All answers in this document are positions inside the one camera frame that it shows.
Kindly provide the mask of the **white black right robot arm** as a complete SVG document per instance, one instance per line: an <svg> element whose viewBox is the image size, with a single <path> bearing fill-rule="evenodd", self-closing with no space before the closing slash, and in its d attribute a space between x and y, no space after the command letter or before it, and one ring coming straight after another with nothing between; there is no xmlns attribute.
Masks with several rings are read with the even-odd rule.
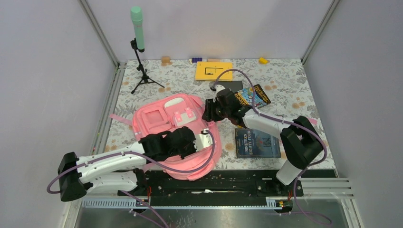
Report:
<svg viewBox="0 0 403 228"><path fill-rule="evenodd" d="M228 119L235 126L259 130L278 138L284 147L287 160L272 183L273 191L280 196L291 190L291 183L305 171L326 146L311 122L304 116L294 120L264 114L254 105L243 105L228 88L212 86L213 99L205 101L203 120L218 122Z"/></svg>

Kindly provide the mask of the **pink student backpack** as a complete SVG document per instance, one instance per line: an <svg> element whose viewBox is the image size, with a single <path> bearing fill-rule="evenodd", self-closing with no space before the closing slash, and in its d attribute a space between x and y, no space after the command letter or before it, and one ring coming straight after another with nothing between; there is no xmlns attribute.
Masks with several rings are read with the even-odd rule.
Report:
<svg viewBox="0 0 403 228"><path fill-rule="evenodd" d="M197 180L213 170L222 146L215 122L202 119L205 102L198 96L176 94L146 104L131 120L110 117L132 127L145 156L162 164L178 180Z"/></svg>

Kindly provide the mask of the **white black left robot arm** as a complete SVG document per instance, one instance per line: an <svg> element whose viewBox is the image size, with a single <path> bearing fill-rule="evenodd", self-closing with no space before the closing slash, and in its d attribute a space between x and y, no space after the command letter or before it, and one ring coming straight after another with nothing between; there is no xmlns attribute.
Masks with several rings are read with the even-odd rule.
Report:
<svg viewBox="0 0 403 228"><path fill-rule="evenodd" d="M131 170L147 162L167 168L163 163L166 159L184 159L199 151L200 143L200 137L184 126L172 132L149 134L128 147L104 154L78 157L74 152L66 153L58 167L57 193L62 202L80 199L90 192L123 190L142 195L147 183Z"/></svg>

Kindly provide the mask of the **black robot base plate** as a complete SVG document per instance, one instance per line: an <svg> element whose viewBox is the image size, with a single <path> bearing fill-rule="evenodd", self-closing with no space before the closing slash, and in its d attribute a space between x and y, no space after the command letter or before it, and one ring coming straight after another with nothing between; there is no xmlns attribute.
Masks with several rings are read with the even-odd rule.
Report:
<svg viewBox="0 0 403 228"><path fill-rule="evenodd" d="M177 180L163 171L139 171L138 186L129 194L174 205L236 205L238 201L256 205L267 197L288 199L293 193L304 196L300 181L296 186L283 185L276 174L276 170L216 170L197 180Z"/></svg>

